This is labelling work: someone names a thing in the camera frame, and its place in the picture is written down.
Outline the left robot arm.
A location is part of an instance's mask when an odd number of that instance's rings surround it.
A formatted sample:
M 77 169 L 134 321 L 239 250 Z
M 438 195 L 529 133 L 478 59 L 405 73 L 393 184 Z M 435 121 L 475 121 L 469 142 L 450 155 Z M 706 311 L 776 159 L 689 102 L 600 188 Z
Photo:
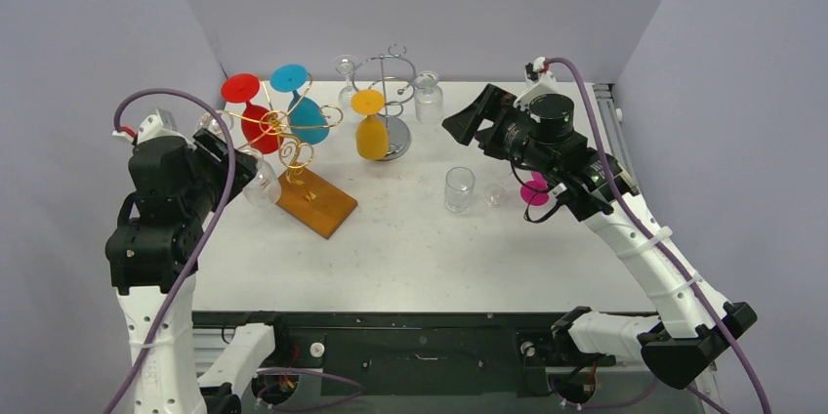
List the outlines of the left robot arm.
M 113 399 L 134 413 L 238 413 L 257 365 L 284 362 L 291 338 L 274 321 L 244 323 L 216 366 L 195 371 L 192 301 L 197 255 L 233 198 L 271 168 L 254 149 L 232 150 L 206 129 L 139 143 L 135 189 L 104 252 L 124 313 L 133 366 Z

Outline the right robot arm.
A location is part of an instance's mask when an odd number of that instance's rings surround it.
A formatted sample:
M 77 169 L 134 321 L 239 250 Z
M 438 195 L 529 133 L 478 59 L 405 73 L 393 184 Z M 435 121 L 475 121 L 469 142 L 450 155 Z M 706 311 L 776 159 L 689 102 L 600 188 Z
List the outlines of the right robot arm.
M 575 130 L 570 97 L 550 89 L 517 97 L 487 85 L 442 127 L 461 145 L 540 174 L 557 205 L 612 250 L 655 307 L 653 316 L 572 310 L 552 327 L 558 359 L 634 360 L 681 390 L 756 322 L 749 305 L 729 301 L 691 268 L 625 170 Z

